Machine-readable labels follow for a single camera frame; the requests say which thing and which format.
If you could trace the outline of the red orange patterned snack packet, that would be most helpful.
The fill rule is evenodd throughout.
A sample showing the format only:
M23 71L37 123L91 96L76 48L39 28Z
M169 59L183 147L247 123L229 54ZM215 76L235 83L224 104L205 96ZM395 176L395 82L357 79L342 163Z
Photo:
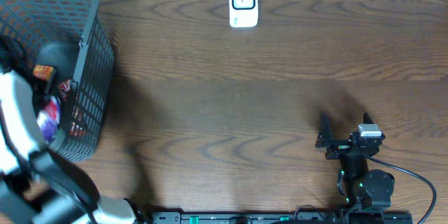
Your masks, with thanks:
M71 83L72 83L72 80L67 79L57 85L57 90L59 92L59 98L63 102L65 102L67 100L68 94L71 91Z

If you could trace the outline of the red purple snack bag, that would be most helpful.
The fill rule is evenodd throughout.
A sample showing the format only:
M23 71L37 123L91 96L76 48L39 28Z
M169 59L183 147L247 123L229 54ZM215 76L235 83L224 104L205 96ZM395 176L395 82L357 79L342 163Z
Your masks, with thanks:
M37 123L47 144L53 142L60 125L61 105L58 98L51 96L45 106L39 111Z

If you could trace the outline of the small orange snack packet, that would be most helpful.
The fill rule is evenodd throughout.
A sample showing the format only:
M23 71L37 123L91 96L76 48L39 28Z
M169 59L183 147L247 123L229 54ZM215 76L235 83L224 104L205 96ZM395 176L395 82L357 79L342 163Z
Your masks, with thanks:
M57 71L55 67L41 64L37 64L33 70L34 77L41 81L46 89L49 89L52 85L56 73Z

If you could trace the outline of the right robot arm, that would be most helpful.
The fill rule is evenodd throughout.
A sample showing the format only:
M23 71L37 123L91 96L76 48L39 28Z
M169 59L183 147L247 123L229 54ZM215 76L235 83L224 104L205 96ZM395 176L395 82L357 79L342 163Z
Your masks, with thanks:
M337 187L346 197L346 206L333 216L335 222L385 222L384 210L391 206L395 178L380 169L368 168L368 158L379 152L384 139L384 133L367 113L357 130L342 140L333 138L329 118L321 117L315 147L325 149L327 160L339 160Z

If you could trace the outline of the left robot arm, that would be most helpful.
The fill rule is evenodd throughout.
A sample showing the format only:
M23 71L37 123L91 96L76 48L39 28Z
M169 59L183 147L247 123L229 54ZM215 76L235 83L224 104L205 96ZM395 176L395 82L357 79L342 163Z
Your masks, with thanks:
M28 56L19 41L1 37L1 212L14 223L152 223L128 199L102 197L49 147L62 105Z

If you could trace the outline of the white barcode scanner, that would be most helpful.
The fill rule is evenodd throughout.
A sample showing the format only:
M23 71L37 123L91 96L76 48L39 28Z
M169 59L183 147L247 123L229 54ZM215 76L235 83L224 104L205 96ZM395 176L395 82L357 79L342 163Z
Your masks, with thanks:
M229 0L229 23L233 28L250 28L258 24L258 0Z

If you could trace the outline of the gray plastic mesh basket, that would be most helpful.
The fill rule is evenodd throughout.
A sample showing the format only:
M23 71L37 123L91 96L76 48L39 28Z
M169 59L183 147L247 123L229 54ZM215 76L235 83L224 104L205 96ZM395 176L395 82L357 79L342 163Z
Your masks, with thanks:
M28 63L56 68L49 93L71 79L49 146L71 162L93 155L114 67L113 49L97 11L99 0L1 0L1 35L19 41Z

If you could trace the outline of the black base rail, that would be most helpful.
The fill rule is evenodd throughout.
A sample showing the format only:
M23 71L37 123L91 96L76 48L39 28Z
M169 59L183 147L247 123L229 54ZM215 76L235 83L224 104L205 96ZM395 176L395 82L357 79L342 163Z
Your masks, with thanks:
M348 218L329 216L328 213L302 211L299 213L179 213L153 212L154 224L413 224L408 213L353 213Z

